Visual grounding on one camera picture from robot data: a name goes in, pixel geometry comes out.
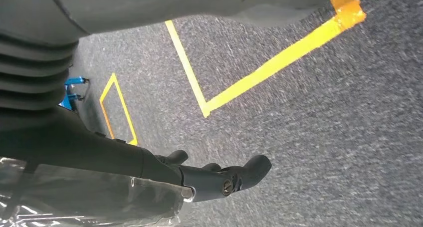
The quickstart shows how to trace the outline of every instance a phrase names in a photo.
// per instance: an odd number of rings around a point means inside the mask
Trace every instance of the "plastic wrap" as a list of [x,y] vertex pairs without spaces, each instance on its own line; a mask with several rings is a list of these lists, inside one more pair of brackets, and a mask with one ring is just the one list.
[[190,188],[1,158],[0,227],[175,226]]

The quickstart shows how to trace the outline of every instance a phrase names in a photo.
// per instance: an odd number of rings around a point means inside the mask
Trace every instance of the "black lever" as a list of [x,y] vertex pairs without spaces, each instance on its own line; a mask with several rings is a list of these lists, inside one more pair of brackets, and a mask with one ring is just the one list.
[[166,165],[181,165],[188,159],[188,154],[183,150],[177,150],[172,152],[167,157],[156,156],[156,158]]

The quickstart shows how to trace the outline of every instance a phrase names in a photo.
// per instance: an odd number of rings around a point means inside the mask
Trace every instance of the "yellow floor marking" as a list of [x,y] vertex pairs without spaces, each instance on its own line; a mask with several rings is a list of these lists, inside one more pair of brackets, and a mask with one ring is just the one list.
[[333,18],[316,28],[303,39],[292,44],[287,49],[268,60],[255,72],[239,80],[208,102],[204,99],[173,23],[171,21],[167,21],[166,26],[168,27],[172,41],[177,49],[178,55],[184,66],[185,72],[187,73],[191,87],[193,87],[194,94],[204,117],[207,117],[211,111],[227,104],[255,85],[268,79],[270,76],[279,72],[309,52],[323,46],[345,30],[352,28],[366,19],[366,14],[361,9],[359,0],[331,0],[331,2],[337,13]]
[[190,61],[188,60],[187,54],[185,53],[184,47],[182,46],[181,40],[179,39],[178,33],[176,32],[175,26],[171,20],[165,22],[168,28],[169,34],[171,35],[173,45],[175,46],[176,52],[178,53],[179,59],[182,62],[185,73],[187,74],[188,81],[190,82],[191,88],[193,89],[194,95],[200,106],[201,112],[204,117],[210,115],[210,111],[207,108],[206,100],[203,93],[201,92],[200,85],[197,82],[197,78],[194,75],[193,68],[191,67]]
[[106,87],[104,87],[103,93],[100,96],[100,106],[101,106],[101,110],[103,111],[104,119],[106,119],[106,124],[107,124],[107,128],[109,129],[110,137],[112,139],[115,138],[115,136],[113,135],[113,132],[112,132],[112,128],[110,126],[109,118],[107,117],[107,114],[106,114],[106,110],[104,109],[103,101],[104,101],[104,98],[106,98],[106,95],[109,92],[109,90],[110,90],[110,88],[112,87],[113,84],[115,84],[115,86],[116,86],[116,90],[117,90],[118,95],[119,95],[120,103],[122,104],[123,111],[125,112],[125,116],[126,116],[126,120],[128,121],[129,129],[131,130],[131,134],[132,134],[133,139],[129,142],[129,144],[135,146],[135,145],[138,144],[137,135],[135,135],[134,126],[132,125],[132,121],[131,121],[131,117],[129,116],[128,108],[126,108],[125,100],[123,99],[123,95],[122,95],[122,92],[120,90],[118,80],[117,80],[116,75],[114,73],[112,73],[112,75],[110,76],[110,79],[107,82]]

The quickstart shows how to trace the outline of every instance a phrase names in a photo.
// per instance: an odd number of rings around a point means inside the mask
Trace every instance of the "black handle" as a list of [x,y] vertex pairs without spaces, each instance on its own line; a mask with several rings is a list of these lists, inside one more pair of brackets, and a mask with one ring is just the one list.
[[270,171],[272,164],[263,156],[251,158],[243,167],[220,169],[214,163],[203,168],[180,166],[183,185],[195,192],[194,202],[219,199],[257,185]]

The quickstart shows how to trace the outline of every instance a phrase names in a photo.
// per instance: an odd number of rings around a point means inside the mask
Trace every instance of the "gray plastic cover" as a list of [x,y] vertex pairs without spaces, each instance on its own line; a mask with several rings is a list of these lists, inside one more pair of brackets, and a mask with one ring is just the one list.
[[190,188],[151,180],[48,165],[31,174],[25,166],[0,158],[2,227],[175,226],[193,197]]

